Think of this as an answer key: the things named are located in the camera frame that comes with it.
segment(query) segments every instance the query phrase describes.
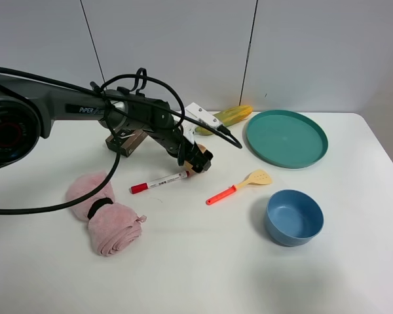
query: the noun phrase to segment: slotted spatula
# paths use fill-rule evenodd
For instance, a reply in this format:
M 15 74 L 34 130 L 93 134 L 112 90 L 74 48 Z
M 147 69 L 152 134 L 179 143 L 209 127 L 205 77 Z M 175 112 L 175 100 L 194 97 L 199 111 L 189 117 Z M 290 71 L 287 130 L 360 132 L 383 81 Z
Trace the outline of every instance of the slotted spatula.
M 233 185 L 231 188 L 226 189 L 226 191 L 223 191 L 222 193 L 217 194 L 216 196 L 213 196 L 212 198 L 208 199 L 206 204 L 212 205 L 215 202 L 222 200 L 223 198 L 235 193 L 237 190 L 245 187 L 248 184 L 267 185 L 267 184 L 271 184 L 271 183 L 272 183 L 272 179 L 268 175 L 268 173 L 259 169 L 259 170 L 252 172 L 245 181 L 243 181 L 239 184 Z

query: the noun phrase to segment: teal plate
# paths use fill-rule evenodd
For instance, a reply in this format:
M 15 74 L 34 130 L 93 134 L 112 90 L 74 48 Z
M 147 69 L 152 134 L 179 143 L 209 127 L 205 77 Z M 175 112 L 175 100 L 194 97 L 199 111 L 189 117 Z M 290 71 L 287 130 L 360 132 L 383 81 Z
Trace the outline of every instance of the teal plate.
M 284 168 L 308 167 L 328 150 L 328 139 L 321 127 L 292 111 L 257 114 L 249 121 L 246 136 L 260 158 Z

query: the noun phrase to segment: rolled towel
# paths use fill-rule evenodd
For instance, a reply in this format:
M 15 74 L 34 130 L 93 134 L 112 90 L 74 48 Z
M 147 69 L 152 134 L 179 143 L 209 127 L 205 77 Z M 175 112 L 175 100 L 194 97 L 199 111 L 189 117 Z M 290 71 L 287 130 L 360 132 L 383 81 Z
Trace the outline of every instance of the rolled towel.
M 101 172 L 78 178 L 69 187 L 67 200 L 74 200 L 90 192 L 105 176 L 106 174 Z M 89 220 L 88 230 L 93 249 L 103 256 L 117 254 L 137 239 L 141 235 L 141 223 L 147 219 L 146 216 L 137 216 L 135 211 L 125 205 L 113 203 L 114 201 L 112 186 L 108 183 L 91 200 L 71 208 L 79 219 Z

